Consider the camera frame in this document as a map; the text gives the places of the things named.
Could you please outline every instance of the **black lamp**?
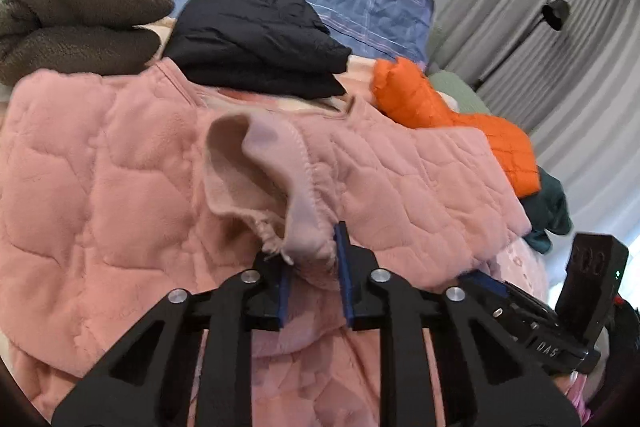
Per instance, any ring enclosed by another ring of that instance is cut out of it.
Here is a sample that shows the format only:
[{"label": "black lamp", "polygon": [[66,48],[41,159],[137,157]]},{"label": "black lamp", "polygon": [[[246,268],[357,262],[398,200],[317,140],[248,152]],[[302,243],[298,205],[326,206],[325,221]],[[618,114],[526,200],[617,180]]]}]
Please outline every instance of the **black lamp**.
[{"label": "black lamp", "polygon": [[569,18],[569,13],[571,13],[571,7],[565,0],[551,1],[542,7],[542,18],[557,32],[562,30],[562,26]]}]

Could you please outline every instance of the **pink quilted garment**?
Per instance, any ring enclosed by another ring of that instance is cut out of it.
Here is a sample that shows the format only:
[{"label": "pink quilted garment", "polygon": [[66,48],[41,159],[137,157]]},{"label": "pink quilted garment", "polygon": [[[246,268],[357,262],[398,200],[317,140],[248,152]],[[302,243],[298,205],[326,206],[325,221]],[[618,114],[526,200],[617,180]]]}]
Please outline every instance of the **pink quilted garment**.
[{"label": "pink quilted garment", "polygon": [[[15,89],[0,142],[0,329],[46,417],[169,290],[206,291],[251,264],[251,227],[207,206],[218,116],[170,60],[139,76],[39,71]],[[358,99],[345,117],[278,118],[318,230],[345,219],[416,285],[443,284],[529,229],[477,130],[407,130]],[[341,327],[332,256],[297,252],[315,276],[295,280],[287,327],[255,336],[256,425],[377,425],[378,341]]]}]

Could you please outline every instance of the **orange puffer jacket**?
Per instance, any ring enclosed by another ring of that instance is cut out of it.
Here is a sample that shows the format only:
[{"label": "orange puffer jacket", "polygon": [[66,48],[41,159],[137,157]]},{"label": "orange puffer jacket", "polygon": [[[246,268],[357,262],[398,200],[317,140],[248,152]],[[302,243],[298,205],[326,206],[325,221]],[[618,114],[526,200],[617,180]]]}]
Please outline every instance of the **orange puffer jacket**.
[{"label": "orange puffer jacket", "polygon": [[458,114],[444,103],[416,64],[377,60],[371,90],[378,108],[405,127],[466,126],[480,129],[519,198],[540,191],[536,157],[526,133],[513,123],[488,114]]}]

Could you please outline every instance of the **green pillow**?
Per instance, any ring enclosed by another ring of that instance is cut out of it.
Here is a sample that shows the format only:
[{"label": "green pillow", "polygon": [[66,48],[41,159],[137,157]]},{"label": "green pillow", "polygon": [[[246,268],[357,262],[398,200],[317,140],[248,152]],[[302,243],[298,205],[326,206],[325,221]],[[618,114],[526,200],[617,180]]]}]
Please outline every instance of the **green pillow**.
[{"label": "green pillow", "polygon": [[429,82],[436,91],[452,96],[458,102],[460,113],[482,113],[491,114],[491,111],[484,105],[484,102],[474,92],[469,85],[455,73],[449,71],[438,71],[429,76]]}]

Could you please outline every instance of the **pink patterned fabric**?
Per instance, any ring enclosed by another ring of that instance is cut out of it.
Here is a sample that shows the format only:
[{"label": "pink patterned fabric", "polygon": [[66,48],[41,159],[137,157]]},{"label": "pink patterned fabric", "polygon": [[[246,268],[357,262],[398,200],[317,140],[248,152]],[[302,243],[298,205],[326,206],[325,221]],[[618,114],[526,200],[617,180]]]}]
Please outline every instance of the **pink patterned fabric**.
[{"label": "pink patterned fabric", "polygon": [[523,209],[479,131],[408,130],[360,99],[333,116],[215,105],[170,60],[18,84],[0,140],[0,329],[18,383],[50,417],[156,301],[219,286],[263,238],[299,277],[287,327],[254,338],[256,425],[377,425],[378,340],[342,327],[331,225],[433,288],[527,233]]}]

